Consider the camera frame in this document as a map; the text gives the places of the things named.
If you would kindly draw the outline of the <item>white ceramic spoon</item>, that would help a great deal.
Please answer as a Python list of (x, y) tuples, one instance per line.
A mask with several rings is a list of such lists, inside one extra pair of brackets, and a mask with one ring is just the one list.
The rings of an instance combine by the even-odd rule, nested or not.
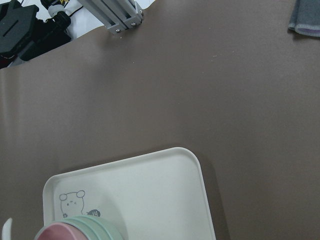
[(6, 220), (2, 226), (1, 240), (11, 240), (12, 239), (12, 223), (13, 219), (10, 217)]

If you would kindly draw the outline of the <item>white rabbit tray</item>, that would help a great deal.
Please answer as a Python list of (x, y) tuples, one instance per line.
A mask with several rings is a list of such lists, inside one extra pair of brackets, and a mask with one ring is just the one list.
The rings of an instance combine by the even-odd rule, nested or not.
[(42, 199), (45, 224), (94, 215), (126, 240), (216, 238), (200, 163), (183, 147), (54, 175)]

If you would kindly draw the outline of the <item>pink bowl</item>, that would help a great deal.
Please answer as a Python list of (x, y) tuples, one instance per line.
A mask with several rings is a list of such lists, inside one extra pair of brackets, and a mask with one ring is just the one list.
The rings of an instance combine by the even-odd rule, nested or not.
[(43, 227), (35, 240), (87, 240), (88, 238), (76, 227), (67, 224), (55, 222)]

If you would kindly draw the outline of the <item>black tool stand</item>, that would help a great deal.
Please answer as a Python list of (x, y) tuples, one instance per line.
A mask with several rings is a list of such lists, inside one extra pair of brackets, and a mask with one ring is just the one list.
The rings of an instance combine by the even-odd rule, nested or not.
[(18, 0), (0, 5), (0, 67), (13, 61), (29, 61), (71, 41), (67, 28), (71, 17), (66, 13), (66, 0), (42, 0), (48, 11), (47, 20), (36, 17), (39, 7), (22, 6)]

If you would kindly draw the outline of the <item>green bowl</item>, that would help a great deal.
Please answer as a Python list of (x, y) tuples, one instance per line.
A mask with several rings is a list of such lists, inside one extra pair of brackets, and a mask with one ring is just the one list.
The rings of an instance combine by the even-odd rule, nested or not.
[(60, 222), (80, 230), (88, 240), (123, 240), (119, 230), (109, 221), (92, 215), (67, 217)]

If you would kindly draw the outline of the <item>grey and purple cloths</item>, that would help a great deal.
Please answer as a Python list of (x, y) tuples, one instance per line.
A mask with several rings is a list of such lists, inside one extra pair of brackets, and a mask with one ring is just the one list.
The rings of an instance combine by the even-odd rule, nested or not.
[(296, 0), (288, 29), (300, 35), (320, 37), (320, 1)]

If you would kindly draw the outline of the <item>aluminium frame post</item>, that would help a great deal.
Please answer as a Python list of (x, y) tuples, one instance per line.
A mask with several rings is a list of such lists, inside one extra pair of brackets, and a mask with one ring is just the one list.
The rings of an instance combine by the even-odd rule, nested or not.
[(143, 22), (143, 9), (135, 0), (81, 0), (112, 34), (137, 27)]

